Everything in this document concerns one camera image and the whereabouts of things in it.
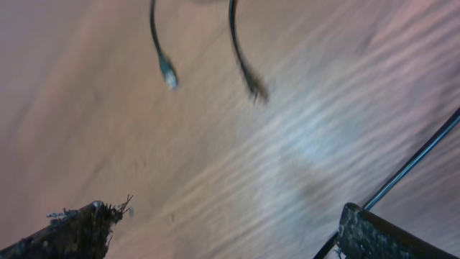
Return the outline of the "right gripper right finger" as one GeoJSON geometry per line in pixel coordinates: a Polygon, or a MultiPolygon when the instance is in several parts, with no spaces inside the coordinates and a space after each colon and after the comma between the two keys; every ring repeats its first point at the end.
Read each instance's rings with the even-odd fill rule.
{"type": "Polygon", "coordinates": [[[458,259],[353,203],[344,205],[336,244],[353,259],[458,259]]]}

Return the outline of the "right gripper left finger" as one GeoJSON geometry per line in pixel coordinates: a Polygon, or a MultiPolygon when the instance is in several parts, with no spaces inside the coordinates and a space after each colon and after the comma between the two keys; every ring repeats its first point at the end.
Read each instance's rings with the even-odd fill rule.
{"type": "Polygon", "coordinates": [[[80,209],[49,214],[48,226],[1,249],[1,259],[105,258],[113,227],[129,211],[131,199],[118,205],[92,201],[80,209]]]}

